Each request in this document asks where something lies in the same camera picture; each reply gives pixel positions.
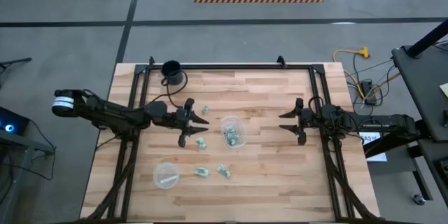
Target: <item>blue light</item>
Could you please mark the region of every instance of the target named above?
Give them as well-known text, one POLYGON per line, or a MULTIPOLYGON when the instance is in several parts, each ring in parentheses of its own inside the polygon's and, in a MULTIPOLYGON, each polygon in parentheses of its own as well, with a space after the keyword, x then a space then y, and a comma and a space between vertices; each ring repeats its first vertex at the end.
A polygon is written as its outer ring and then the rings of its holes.
POLYGON ((12 132, 12 131, 14 131, 14 125, 7 125, 7 126, 5 126, 5 130, 6 130, 6 132, 12 132))

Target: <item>wheel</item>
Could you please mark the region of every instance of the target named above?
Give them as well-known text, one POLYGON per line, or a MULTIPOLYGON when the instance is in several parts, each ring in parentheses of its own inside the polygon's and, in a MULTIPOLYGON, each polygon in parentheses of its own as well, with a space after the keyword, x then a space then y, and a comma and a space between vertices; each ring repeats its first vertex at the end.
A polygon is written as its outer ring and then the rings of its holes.
POLYGON ((415 204, 418 204, 419 206, 423 206, 426 202, 425 198, 423 198, 423 195, 421 194, 414 195, 412 199, 414 200, 415 204))

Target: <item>black table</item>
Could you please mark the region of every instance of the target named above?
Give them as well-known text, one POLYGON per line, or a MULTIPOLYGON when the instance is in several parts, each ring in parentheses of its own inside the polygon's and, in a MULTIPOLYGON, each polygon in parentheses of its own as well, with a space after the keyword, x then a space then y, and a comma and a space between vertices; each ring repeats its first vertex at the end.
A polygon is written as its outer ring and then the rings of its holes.
MULTIPOLYGON (((448 98, 440 89, 442 84, 448 83, 448 52, 430 46, 422 52, 421 58, 414 59, 408 56, 405 48, 408 47, 392 50, 393 61, 421 114, 422 120, 417 124, 424 127, 426 137, 417 141, 418 146, 410 150, 410 155, 412 158, 424 156, 448 206, 447 184, 435 168, 438 160, 448 158, 448 128, 443 127, 443 111, 448 109, 448 98)), ((421 181, 417 179, 417 183, 424 194, 426 189, 421 187, 421 181)))

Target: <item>black metal frame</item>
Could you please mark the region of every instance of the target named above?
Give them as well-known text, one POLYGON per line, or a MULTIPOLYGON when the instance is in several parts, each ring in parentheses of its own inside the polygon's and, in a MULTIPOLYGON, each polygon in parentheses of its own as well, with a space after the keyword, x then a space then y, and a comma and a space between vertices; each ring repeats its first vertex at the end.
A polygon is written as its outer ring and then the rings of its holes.
MULTIPOLYGON (((148 91, 149 84, 149 76, 152 70, 160 70, 161 64, 154 64, 154 61, 151 60, 150 64, 138 64, 135 66, 134 77, 132 80, 131 92, 129 94, 129 104, 130 108, 133 107, 137 86, 139 84, 139 77, 141 74, 144 74, 143 77, 143 85, 141 89, 140 96, 140 106, 143 106, 146 102, 146 93, 148 91)), ((324 101, 327 104, 330 104, 330 92, 328 90, 328 84, 326 80, 325 69, 322 64, 286 64, 283 57, 279 57, 277 63, 272 64, 183 64, 182 69, 184 70, 193 70, 193 69, 207 69, 207 70, 220 70, 220 69, 257 69, 257 70, 265 70, 265 69, 285 69, 285 70, 306 70, 309 72, 309 77, 311 81, 311 89, 314 97, 319 97, 319 90, 316 81, 316 74, 320 76, 322 89, 323 89, 323 97, 324 101)), ((314 99, 314 104, 317 108, 317 113, 319 113, 321 105, 320 99, 314 99)), ((134 176, 134 167, 137 160, 137 150, 139 147, 139 133, 137 134, 137 138, 134 139, 123 139, 120 144, 120 151, 118 153, 117 166, 115 169, 115 175, 113 180, 113 185, 111 190, 108 192, 107 196, 105 196, 104 200, 101 202, 99 207, 101 210, 97 210, 89 216, 87 219, 83 219, 82 223, 124 223, 127 220, 127 213, 129 211, 129 203, 130 203, 130 195, 132 191, 132 179, 134 176), (132 148, 129 156, 129 160, 125 167, 123 168, 125 162, 125 153, 127 149, 127 144, 131 142, 132 148), (117 194, 119 188, 126 181, 124 197, 122 201, 122 209, 119 217, 116 217, 116 201, 117 194), (106 218, 102 219, 102 216, 105 213, 105 210, 108 209, 106 218)), ((330 172, 333 164, 333 160, 330 156, 330 149, 328 147, 328 138, 326 136, 325 131, 321 129, 321 140, 323 146, 323 156, 325 159, 325 168, 328 175, 328 185, 330 189, 330 195, 332 199, 332 208, 335 213, 335 220, 338 221, 342 217, 340 204, 338 200, 335 177, 330 172)), ((337 159, 337 168, 340 172, 342 178, 347 181, 347 173, 345 171, 344 159, 342 157, 342 150, 340 148, 340 143, 335 142, 335 154, 337 159)), ((349 200, 349 196, 343 192, 344 201, 346 204, 347 215, 349 220, 354 219, 354 208, 352 203, 349 200)))

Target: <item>white label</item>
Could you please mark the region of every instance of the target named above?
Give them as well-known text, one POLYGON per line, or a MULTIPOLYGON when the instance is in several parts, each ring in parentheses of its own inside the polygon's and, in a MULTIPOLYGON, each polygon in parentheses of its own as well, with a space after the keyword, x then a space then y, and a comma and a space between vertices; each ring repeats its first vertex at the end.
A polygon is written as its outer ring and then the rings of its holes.
POLYGON ((64 101, 55 101, 55 102, 53 102, 53 106, 64 106, 64 107, 67 107, 70 109, 73 108, 73 104, 71 104, 69 102, 64 102, 64 101))
POLYGON ((162 180, 160 181, 160 183, 170 182, 170 181, 173 181, 173 180, 175 180, 175 179, 177 179, 177 175, 170 176, 169 178, 166 178, 166 179, 162 179, 162 180))
MULTIPOLYGON (((359 132, 359 136, 364 139, 364 145, 376 141, 381 134, 379 132, 359 132)), ((387 162, 387 157, 385 153, 374 155, 367 159, 368 162, 387 162)))
POLYGON ((70 102, 70 103, 74 103, 75 100, 73 98, 70 98, 70 97, 56 97, 55 98, 55 102, 70 102))

